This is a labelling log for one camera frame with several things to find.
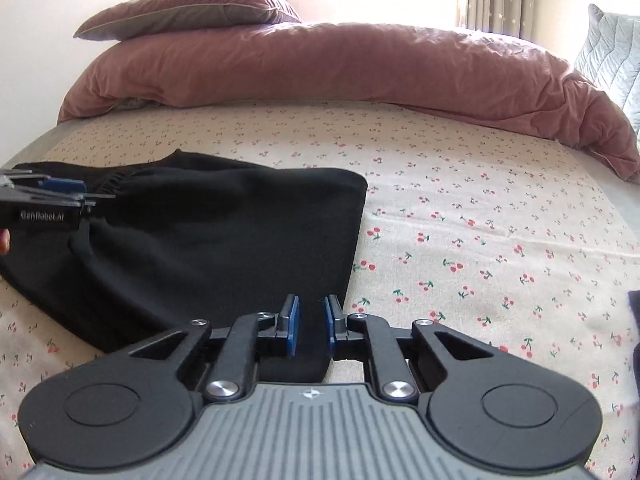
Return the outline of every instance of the silver bolt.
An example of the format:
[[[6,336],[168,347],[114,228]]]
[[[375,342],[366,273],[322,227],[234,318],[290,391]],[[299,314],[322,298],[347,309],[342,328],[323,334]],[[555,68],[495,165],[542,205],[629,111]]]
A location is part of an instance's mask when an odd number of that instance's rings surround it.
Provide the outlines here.
[[[394,399],[405,399],[414,394],[415,388],[404,381],[391,381],[382,387],[382,391]]]
[[[207,384],[205,391],[211,397],[233,397],[240,391],[240,387],[231,381],[213,381]]]

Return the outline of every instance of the mattress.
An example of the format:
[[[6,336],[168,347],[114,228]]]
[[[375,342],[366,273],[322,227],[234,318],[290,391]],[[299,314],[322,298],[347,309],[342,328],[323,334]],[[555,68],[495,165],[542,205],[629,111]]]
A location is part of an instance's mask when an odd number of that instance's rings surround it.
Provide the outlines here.
[[[426,317],[574,378],[604,414],[588,468],[635,477],[638,329],[627,293],[640,288],[640,246],[638,224],[621,212],[637,221],[637,185],[619,186],[606,167],[550,140],[345,102],[112,112],[63,124],[20,158],[115,166],[177,148],[362,174],[367,202],[345,311],[395,326]],[[30,466],[20,400],[97,353],[7,284],[0,311],[0,475],[16,478]],[[361,378],[357,364],[340,362],[327,380]]]

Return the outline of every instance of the pink pillow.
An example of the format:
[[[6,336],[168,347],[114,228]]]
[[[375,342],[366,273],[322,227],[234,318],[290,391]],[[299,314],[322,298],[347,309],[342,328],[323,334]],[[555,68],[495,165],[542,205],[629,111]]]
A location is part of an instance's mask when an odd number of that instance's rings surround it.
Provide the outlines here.
[[[301,23],[285,0],[131,0],[86,20],[74,38],[128,40],[172,30]]]

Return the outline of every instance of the quilted cushion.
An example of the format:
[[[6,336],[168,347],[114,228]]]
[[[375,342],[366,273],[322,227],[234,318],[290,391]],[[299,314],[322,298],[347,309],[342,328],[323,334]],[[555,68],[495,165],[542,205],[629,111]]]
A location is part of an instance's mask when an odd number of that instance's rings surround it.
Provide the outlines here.
[[[589,34],[575,67],[603,89],[640,130],[640,16],[589,5]]]

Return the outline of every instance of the pink comforter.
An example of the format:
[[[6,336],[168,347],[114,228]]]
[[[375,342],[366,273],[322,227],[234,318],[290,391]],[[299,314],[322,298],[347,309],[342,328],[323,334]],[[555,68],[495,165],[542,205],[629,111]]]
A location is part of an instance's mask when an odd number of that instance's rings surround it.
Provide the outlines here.
[[[59,122],[125,98],[175,107],[235,100],[386,102],[588,150],[640,180],[620,108],[562,59],[504,36],[344,23],[190,30],[123,41],[94,60]]]

